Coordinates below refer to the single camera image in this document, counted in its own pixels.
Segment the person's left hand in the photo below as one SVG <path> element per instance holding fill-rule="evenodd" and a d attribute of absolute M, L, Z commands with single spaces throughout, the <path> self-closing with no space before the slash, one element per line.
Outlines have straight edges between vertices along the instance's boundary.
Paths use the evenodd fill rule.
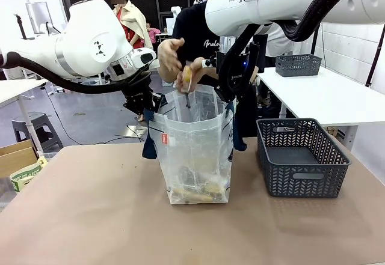
<path fill-rule="evenodd" d="M 195 90 L 196 85 L 205 75 L 202 67 L 204 58 L 196 58 L 190 64 L 187 64 L 181 72 L 178 73 L 176 79 L 176 88 L 180 93 L 191 93 Z"/>

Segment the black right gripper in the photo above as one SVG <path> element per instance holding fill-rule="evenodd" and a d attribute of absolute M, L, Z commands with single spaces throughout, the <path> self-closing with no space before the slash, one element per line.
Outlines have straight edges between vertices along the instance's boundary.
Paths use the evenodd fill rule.
<path fill-rule="evenodd" d="M 229 61 L 225 60 L 225 53 L 217 52 L 216 71 L 219 85 L 215 91 L 222 101 L 230 103 L 244 97 L 251 85 L 250 78 L 254 72 L 258 53 L 259 45 L 253 41 L 246 46 L 245 53 L 231 56 Z"/>

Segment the person's right hand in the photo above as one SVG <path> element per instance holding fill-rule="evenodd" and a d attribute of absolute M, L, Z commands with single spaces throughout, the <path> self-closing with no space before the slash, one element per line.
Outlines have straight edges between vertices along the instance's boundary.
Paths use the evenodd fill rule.
<path fill-rule="evenodd" d="M 177 51 L 185 43 L 183 38 L 171 38 L 164 40 L 158 47 L 158 59 L 160 65 L 163 65 L 168 71 L 179 72 L 182 65 L 178 59 Z"/>

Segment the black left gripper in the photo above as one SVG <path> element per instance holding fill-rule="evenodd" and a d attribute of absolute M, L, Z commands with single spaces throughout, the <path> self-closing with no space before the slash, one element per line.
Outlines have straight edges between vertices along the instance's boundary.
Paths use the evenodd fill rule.
<path fill-rule="evenodd" d="M 137 116 L 142 116 L 145 110 L 158 112 L 164 104 L 164 95 L 151 89 L 151 72 L 140 73 L 129 80 L 128 85 L 122 89 L 126 98 L 123 106 Z"/>

